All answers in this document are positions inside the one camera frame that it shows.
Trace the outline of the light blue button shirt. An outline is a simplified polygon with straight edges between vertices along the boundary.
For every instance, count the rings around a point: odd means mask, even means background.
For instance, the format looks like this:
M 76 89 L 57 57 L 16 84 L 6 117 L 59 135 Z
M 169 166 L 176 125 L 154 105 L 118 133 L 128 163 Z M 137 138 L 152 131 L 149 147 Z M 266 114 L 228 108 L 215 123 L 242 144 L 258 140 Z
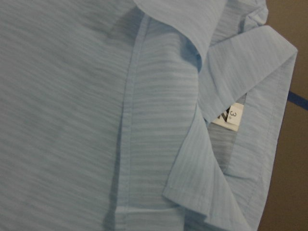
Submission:
M 3 0 L 3 231 L 256 231 L 297 49 L 263 0 Z

